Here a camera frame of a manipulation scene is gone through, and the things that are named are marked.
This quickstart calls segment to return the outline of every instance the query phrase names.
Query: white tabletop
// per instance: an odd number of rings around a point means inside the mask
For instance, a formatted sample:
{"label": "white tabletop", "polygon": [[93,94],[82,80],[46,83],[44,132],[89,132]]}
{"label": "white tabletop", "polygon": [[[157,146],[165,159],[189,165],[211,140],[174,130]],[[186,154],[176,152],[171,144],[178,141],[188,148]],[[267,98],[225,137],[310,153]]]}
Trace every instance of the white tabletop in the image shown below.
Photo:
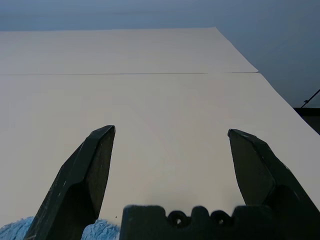
{"label": "white tabletop", "polygon": [[35,215],[105,125],[116,135],[100,217],[113,223],[128,204],[244,204],[229,128],[266,141],[320,207],[320,136],[216,28],[0,32],[0,52],[0,226]]}
{"label": "white tabletop", "polygon": [[100,217],[113,223],[128,204],[186,214],[244,204],[229,128],[266,141],[320,207],[320,136],[259,73],[24,75],[1,84],[0,225],[35,215],[64,161],[104,125],[116,135]]}

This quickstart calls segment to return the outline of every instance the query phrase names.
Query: blue cloth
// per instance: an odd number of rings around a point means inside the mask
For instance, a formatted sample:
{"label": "blue cloth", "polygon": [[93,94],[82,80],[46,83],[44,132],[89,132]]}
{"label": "blue cloth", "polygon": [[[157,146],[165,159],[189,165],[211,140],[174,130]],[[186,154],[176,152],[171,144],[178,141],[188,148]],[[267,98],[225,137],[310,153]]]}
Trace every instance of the blue cloth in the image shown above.
{"label": "blue cloth", "polygon": [[[23,240],[33,219],[30,216],[3,226],[0,228],[0,240]],[[118,226],[99,219],[84,229],[81,240],[115,240],[119,238],[119,232]]]}

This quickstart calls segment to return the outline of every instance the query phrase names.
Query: white table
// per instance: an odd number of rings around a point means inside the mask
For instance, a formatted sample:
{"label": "white table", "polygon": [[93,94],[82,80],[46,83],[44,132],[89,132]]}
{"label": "white table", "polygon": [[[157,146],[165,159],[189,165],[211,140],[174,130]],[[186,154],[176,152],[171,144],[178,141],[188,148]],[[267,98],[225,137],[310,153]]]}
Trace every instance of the white table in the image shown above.
{"label": "white table", "polygon": [[320,207],[320,136],[259,73],[0,79],[0,225],[35,215],[64,161],[105,125],[116,134],[100,217],[113,223],[128,204],[167,214],[244,204],[229,128],[266,141]]}

